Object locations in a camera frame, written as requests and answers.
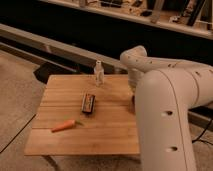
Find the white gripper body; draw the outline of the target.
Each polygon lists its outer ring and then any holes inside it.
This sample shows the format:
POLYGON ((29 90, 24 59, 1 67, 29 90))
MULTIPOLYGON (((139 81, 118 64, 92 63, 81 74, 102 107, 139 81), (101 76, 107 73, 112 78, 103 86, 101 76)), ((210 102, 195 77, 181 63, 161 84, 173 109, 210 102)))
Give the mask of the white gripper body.
POLYGON ((142 78, 143 73, 137 69, 130 69, 128 71, 128 84, 132 91, 135 91, 137 82, 142 78))

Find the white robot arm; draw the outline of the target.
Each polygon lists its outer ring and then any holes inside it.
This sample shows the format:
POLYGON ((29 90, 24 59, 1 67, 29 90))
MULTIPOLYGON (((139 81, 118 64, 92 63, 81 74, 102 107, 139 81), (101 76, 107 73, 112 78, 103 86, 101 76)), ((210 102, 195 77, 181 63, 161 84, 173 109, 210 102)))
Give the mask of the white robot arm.
POLYGON ((142 46, 120 62, 134 89, 142 171, 197 171, 188 110, 213 102, 213 66, 149 57, 142 46))

